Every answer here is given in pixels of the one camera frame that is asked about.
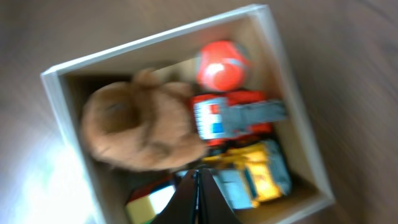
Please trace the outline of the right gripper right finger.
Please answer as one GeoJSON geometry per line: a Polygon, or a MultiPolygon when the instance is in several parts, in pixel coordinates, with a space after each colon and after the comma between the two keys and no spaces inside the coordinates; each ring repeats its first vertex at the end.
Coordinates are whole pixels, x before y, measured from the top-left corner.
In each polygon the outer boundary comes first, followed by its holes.
{"type": "Polygon", "coordinates": [[[209,169],[198,172],[198,222],[200,224],[241,224],[227,204],[209,169]]]}

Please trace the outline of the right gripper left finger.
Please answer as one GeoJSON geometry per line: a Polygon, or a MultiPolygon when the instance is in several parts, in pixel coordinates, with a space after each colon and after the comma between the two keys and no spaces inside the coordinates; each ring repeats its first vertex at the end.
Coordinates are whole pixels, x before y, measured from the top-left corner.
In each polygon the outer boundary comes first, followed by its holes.
{"type": "Polygon", "coordinates": [[[198,197],[198,174],[189,170],[170,199],[151,224],[194,224],[198,197]]]}

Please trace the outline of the multicolour puzzle cube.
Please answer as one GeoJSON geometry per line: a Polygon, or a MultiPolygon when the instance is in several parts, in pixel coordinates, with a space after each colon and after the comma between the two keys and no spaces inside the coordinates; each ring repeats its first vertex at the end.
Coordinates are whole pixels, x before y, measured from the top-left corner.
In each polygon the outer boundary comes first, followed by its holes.
{"type": "Polygon", "coordinates": [[[125,204],[129,221],[133,224],[150,223],[167,206],[175,191],[175,184],[170,178],[133,190],[125,204]]]}

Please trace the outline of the yellow and grey toy truck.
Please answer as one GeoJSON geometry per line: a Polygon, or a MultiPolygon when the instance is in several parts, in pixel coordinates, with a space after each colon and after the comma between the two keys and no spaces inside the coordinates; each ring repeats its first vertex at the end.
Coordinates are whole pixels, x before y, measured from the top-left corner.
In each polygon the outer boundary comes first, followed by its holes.
{"type": "Polygon", "coordinates": [[[284,156],[273,139],[228,149],[202,161],[212,166],[215,181],[233,210],[256,208],[292,191],[284,156]]]}

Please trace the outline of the red toy fire truck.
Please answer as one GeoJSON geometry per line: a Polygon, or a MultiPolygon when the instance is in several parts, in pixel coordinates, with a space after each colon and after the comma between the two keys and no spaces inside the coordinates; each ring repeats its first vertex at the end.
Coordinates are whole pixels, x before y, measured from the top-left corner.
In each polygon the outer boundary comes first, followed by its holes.
{"type": "Polygon", "coordinates": [[[287,117],[280,100],[256,90],[197,95],[191,105],[199,137],[209,146],[269,133],[273,122],[287,117]]]}

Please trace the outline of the brown plush toy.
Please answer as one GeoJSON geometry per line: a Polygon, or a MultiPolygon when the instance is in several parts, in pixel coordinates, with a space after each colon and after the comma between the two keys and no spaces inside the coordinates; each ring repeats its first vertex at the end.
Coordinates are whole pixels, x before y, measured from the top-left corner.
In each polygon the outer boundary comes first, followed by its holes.
{"type": "Polygon", "coordinates": [[[151,68],[128,82],[90,95],[81,138],[93,159],[132,171],[175,169],[204,157],[208,148],[194,129],[185,82],[161,82],[151,68]]]}

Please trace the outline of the red and white ball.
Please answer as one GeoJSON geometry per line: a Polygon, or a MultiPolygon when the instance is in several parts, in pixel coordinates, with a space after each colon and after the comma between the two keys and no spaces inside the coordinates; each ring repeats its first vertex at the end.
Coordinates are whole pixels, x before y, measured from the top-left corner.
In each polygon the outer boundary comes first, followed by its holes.
{"type": "Polygon", "coordinates": [[[204,45],[197,54],[197,83],[212,91],[226,92],[240,88],[251,67],[247,50],[232,40],[217,40],[204,45]]]}

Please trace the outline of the white cardboard box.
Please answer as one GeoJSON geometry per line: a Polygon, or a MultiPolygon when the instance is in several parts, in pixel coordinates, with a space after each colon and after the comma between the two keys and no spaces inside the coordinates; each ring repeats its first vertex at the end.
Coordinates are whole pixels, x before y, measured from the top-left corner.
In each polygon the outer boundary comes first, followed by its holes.
{"type": "Polygon", "coordinates": [[[292,193],[238,213],[243,223],[293,223],[334,202],[328,176],[302,97],[269,6],[252,4],[50,67],[41,75],[64,143],[78,155],[98,223],[127,223],[124,204],[131,189],[156,173],[127,174],[95,162],[80,139],[80,116],[89,95],[134,72],[155,67],[160,78],[195,78],[195,55],[218,39],[241,44],[252,60],[246,88],[284,101],[288,118],[274,128],[292,171],[292,193]]]}

